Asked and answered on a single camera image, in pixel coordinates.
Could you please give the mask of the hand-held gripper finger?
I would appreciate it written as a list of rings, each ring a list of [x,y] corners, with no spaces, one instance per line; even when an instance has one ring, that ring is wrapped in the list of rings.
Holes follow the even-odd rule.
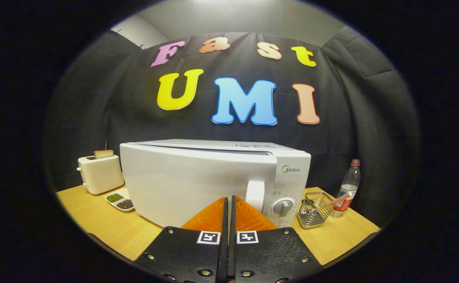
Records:
[[[165,227],[134,265],[163,283],[227,282],[228,198],[221,201],[220,232]]]
[[[238,197],[232,196],[229,277],[236,283],[303,283],[323,270],[291,227],[239,231]]]

